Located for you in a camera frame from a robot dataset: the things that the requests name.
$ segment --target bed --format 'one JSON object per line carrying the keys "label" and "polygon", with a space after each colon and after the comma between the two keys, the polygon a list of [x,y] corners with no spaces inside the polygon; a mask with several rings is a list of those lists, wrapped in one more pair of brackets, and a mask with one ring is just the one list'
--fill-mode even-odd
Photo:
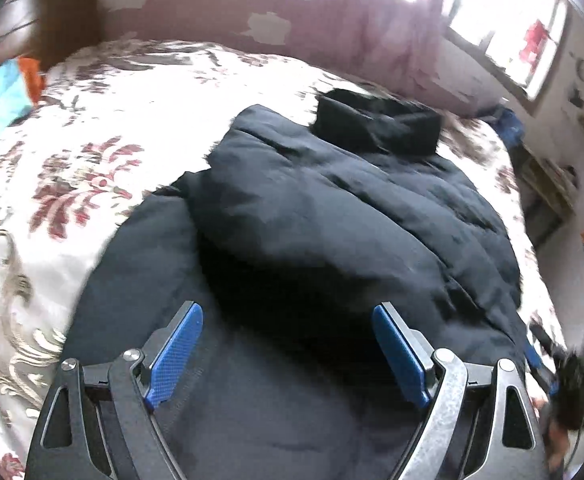
{"label": "bed", "polygon": [[[58,9],[59,0],[37,1],[38,7],[29,6],[35,15],[25,17],[33,20],[30,25],[38,23],[27,40],[9,48],[3,44],[22,30],[22,22],[5,25],[3,20],[8,28],[0,30],[0,62],[25,53],[49,68],[38,108],[0,138],[3,478],[18,478],[24,471],[38,410],[83,283],[117,227],[147,193],[174,181],[183,168],[206,168],[205,155],[249,105],[259,103],[309,124],[319,92],[384,92],[297,59],[246,54],[219,44],[99,43],[96,0],[80,5],[60,0],[64,21],[74,17],[85,26],[80,33],[70,27],[72,33],[52,48],[47,37],[57,10],[49,8]],[[55,27],[57,37],[67,28],[59,29],[59,22]],[[521,271],[521,318],[541,320],[563,343],[525,232],[507,151],[487,124],[442,113],[438,153],[466,173],[508,229]],[[544,360],[552,367],[548,356]],[[533,399],[543,397],[529,374],[528,392]]]}

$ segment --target blue object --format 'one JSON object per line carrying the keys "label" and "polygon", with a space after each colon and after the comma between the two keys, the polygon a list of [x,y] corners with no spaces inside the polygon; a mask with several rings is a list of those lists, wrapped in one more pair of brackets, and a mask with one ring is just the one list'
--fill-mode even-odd
{"label": "blue object", "polygon": [[514,111],[503,108],[501,117],[492,125],[505,147],[510,150],[521,143],[526,130]]}
{"label": "blue object", "polygon": [[528,364],[533,368],[541,368],[543,366],[543,361],[541,360],[541,356],[536,353],[534,347],[528,342],[526,344],[524,354],[526,359],[528,360]]}
{"label": "blue object", "polygon": [[150,409],[155,410],[160,403],[168,400],[174,393],[174,388],[197,344],[201,330],[203,330],[203,310],[198,303],[193,303],[152,367],[150,388],[145,395],[145,401]]}
{"label": "blue object", "polygon": [[0,66],[0,134],[32,108],[18,61],[8,59]]}
{"label": "blue object", "polygon": [[431,399],[425,387],[425,371],[381,305],[372,312],[372,329],[405,399],[420,409],[427,408]]}

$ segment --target wooden headboard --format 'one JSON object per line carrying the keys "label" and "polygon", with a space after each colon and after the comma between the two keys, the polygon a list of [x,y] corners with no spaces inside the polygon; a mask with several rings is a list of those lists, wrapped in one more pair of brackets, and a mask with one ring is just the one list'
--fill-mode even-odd
{"label": "wooden headboard", "polygon": [[0,65],[26,56],[47,70],[101,40],[98,0],[13,0],[0,10]]}

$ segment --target blue cloth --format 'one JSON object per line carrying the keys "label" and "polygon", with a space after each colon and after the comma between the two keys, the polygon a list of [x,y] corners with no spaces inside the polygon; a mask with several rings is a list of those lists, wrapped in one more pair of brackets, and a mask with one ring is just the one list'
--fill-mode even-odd
{"label": "blue cloth", "polygon": [[534,350],[534,347],[530,343],[526,344],[525,354],[526,359],[528,360],[528,364],[530,364],[531,367],[540,368],[543,366],[541,356],[536,353],[536,350]]}
{"label": "blue cloth", "polygon": [[516,148],[526,133],[525,126],[514,111],[502,105],[483,110],[477,114],[477,117],[494,128],[508,150]]}
{"label": "blue cloth", "polygon": [[18,61],[8,59],[0,66],[0,134],[31,109],[32,102],[18,69]]}

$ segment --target window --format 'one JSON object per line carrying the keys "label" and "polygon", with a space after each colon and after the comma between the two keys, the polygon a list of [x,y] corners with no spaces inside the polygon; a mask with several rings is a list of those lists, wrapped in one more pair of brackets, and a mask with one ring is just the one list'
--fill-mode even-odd
{"label": "window", "polygon": [[445,0],[444,14],[448,40],[534,112],[560,48],[567,1]]}

